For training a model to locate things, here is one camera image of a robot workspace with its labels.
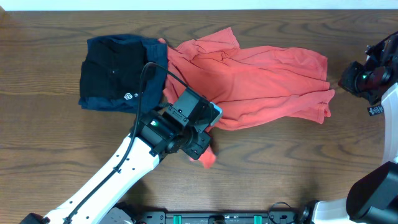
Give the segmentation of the red t-shirt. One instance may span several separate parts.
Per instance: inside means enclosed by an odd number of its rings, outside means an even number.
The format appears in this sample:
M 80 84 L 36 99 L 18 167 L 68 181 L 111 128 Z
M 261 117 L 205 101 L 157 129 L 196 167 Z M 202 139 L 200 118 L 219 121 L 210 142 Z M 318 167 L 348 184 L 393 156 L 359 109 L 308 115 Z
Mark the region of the red t-shirt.
M 226 28 L 167 49 L 163 93 L 170 103 L 189 86 L 223 111 L 216 127 L 228 131 L 283 117 L 322 124 L 335 95 L 326 80 L 328 59 L 312 50 L 260 46 L 242 49 Z

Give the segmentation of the black patterned garment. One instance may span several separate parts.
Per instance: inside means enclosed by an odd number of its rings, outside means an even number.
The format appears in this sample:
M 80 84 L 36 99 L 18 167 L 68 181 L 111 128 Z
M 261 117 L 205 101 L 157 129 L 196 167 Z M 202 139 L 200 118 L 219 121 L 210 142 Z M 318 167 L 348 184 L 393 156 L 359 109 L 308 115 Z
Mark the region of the black patterned garment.
M 370 116 L 375 116 L 375 115 L 383 114 L 384 108 L 382 107 L 382 105 L 375 105 L 375 106 L 368 107 L 367 111 Z

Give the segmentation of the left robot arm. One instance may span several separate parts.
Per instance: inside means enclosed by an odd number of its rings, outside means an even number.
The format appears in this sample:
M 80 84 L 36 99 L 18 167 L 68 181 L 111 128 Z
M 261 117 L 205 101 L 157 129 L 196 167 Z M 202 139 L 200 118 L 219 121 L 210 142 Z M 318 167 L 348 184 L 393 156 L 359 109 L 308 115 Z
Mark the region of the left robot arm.
M 207 127 L 222 117 L 216 104 L 186 88 L 174 104 L 137 113 L 134 126 L 109 161 L 73 196 L 23 223 L 99 223 L 121 197 L 169 154 L 182 150 L 197 160 L 210 145 Z

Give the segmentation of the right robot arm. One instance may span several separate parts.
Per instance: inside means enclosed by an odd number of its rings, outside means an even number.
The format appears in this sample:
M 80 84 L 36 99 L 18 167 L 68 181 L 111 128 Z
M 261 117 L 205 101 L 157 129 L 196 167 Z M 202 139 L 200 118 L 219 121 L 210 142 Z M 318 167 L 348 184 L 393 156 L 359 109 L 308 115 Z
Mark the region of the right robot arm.
M 306 204 L 298 223 L 397 223 L 397 33 L 364 53 L 366 60 L 350 63 L 338 84 L 368 102 L 366 111 L 378 125 L 374 130 L 363 125 L 358 139 L 378 156 L 378 164 L 347 196 Z

